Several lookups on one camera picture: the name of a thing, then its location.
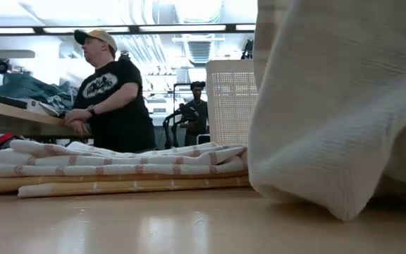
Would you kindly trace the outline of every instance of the white fabric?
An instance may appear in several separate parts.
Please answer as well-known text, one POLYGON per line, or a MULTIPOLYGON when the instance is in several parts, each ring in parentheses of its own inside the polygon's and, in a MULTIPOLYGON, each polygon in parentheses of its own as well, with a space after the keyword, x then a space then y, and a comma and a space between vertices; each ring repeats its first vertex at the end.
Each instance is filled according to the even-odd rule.
POLYGON ((214 175, 247 170, 247 148, 207 143, 142 154, 71 143, 68 147, 14 140, 0 151, 0 177, 124 174, 214 175))
MULTIPOLYGON (((270 22, 264 16, 284 2, 259 0, 258 21, 270 22)), ((303 198, 348 221, 383 175, 406 183, 405 160, 391 153, 406 127, 406 1, 288 7, 270 54, 262 40, 275 31, 257 23, 255 75, 264 77, 250 128, 250 182, 263 195, 303 198)))

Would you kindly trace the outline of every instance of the baseball cap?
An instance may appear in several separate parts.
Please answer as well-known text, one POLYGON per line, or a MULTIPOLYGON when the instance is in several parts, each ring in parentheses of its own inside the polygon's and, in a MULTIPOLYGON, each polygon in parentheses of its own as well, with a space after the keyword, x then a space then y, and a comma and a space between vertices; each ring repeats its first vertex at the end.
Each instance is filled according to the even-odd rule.
POLYGON ((96 29, 90 32, 84 32, 82 30, 75 30, 75 40, 77 43, 83 45, 85 43, 85 38, 93 37, 102 40, 109 44, 113 50, 117 52, 117 44, 116 41, 112 38, 112 36, 104 30, 96 29))

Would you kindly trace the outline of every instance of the laundry basket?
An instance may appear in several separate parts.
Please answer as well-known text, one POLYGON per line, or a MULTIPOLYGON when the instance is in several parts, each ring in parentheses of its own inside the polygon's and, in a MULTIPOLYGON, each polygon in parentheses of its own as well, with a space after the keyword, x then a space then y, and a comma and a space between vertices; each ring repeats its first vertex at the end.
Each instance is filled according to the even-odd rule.
POLYGON ((258 99, 253 61, 210 61, 206 72, 211 141, 247 145, 250 117, 258 99))

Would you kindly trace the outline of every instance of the person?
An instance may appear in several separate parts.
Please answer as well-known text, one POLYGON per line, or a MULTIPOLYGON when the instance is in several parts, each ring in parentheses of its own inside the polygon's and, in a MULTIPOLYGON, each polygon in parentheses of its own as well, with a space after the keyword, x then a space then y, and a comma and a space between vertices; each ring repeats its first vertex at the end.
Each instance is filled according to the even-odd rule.
POLYGON ((79 135, 89 131, 94 146, 115 152, 144 152, 156 147, 153 121, 142 96, 142 76, 129 59, 115 61, 117 45, 103 30, 76 30, 74 37, 84 49, 95 72, 86 78, 66 125, 79 135))
POLYGON ((196 145, 197 136, 208 133, 208 104, 201 99, 202 90, 205 85, 205 82, 193 82, 190 84, 190 89, 192 90, 194 99, 188 102, 186 105, 194 108, 195 111, 198 112, 198 121, 186 121, 185 123, 180 124, 181 128, 186 128, 184 146, 196 145))

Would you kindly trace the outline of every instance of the black t-shirt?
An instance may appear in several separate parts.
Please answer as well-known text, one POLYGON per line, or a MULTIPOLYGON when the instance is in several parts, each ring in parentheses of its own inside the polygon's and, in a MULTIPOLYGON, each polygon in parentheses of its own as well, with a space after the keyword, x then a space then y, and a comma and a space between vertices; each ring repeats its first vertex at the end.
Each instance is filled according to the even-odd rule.
POLYGON ((86 78, 78 91, 74 108, 86 109, 103 102, 126 83, 139 85, 133 101, 88 120, 94 145, 116 152, 153 149, 156 147, 154 127, 142 96, 142 76, 131 61, 113 61, 86 78))
POLYGON ((198 121, 195 122, 194 128, 187 128, 186 134, 199 135, 207 132, 208 119, 208 103, 200 100, 199 104, 195 104, 194 100, 186 103, 186 105, 195 109, 198 112, 198 121))

